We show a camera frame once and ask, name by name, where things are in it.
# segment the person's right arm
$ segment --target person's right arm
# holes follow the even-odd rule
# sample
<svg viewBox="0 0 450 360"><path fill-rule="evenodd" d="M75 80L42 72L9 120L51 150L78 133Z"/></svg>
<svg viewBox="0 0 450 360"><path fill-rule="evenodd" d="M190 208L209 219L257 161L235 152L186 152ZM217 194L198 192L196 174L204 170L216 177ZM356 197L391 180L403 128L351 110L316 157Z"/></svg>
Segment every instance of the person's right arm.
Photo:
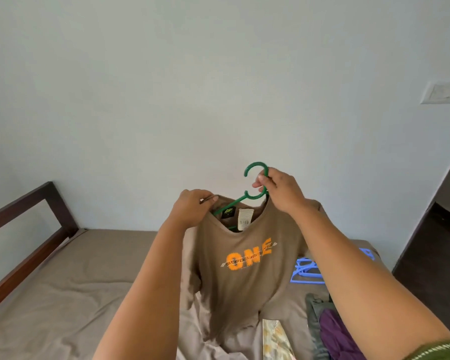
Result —
<svg viewBox="0 0 450 360"><path fill-rule="evenodd" d="M343 323L367 359L401 360L421 345L450 339L423 303L307 203L294 177L269 168L269 177L260 174L253 184L260 186L300 227Z"/></svg>

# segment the person's left arm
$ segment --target person's left arm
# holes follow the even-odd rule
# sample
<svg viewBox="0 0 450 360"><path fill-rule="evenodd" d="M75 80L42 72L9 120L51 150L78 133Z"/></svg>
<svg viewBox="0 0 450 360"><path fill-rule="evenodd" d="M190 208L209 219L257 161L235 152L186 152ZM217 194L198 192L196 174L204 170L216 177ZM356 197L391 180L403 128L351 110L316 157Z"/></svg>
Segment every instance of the person's left arm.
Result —
<svg viewBox="0 0 450 360"><path fill-rule="evenodd" d="M210 196L212 193L203 189L186 189L180 194L93 360L176 357L183 236L186 229L202 221L217 200L213 197L201 203Z"/></svg>

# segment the hanger hook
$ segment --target hanger hook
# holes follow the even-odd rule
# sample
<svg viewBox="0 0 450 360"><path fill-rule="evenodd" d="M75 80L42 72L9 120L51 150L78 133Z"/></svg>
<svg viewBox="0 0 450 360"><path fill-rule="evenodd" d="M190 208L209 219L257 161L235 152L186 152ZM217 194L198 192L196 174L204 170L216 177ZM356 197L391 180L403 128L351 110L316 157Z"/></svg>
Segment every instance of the hanger hook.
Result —
<svg viewBox="0 0 450 360"><path fill-rule="evenodd" d="M248 175L248 173L249 173L249 170L252 169L253 167L256 167L256 166L261 166L261 167L263 167L263 175L266 176L266 177L268 177L268 167L267 167L267 164L262 163L262 162L255 162L255 163L252 163L252 164L250 164L249 166L247 166L247 167L245 168L245 173L243 173L243 175L246 177L246 176ZM256 199L262 197L265 193L267 193L267 188L265 188L265 186L263 187L263 191L262 191L260 194L256 195L256 196L251 196L251 195L249 194L249 192L246 190L246 191L245 191L245 198L249 198L249 199L251 199L251 200L256 200Z"/></svg>

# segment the wooden bed frame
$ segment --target wooden bed frame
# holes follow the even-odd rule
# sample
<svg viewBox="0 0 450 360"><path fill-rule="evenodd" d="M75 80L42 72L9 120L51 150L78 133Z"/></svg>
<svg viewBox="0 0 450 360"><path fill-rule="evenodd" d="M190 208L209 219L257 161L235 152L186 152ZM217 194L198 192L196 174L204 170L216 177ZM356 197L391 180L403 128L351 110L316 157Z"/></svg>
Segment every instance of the wooden bed frame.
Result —
<svg viewBox="0 0 450 360"><path fill-rule="evenodd" d="M1 208L0 228L42 200L46 200L61 227L0 281L0 302L17 288L66 238L71 238L78 231L77 223L53 182L46 182Z"/></svg>

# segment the person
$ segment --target person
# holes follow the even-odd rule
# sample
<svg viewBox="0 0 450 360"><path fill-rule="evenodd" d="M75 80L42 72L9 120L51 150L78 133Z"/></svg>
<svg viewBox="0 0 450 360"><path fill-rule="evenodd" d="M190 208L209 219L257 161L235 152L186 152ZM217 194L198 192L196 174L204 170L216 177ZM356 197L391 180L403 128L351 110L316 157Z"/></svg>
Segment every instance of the person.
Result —
<svg viewBox="0 0 450 360"><path fill-rule="evenodd" d="M450 350L450 331L445 325L390 272L310 207L293 176L270 167L268 177L260 173L252 187L260 191L266 187L276 208L295 220L337 311L367 359L400 360L421 346L429 351L426 354L431 349L437 354ZM197 226L216 200L203 189L181 192L103 335L94 360L175 358L182 239L185 230Z"/></svg>

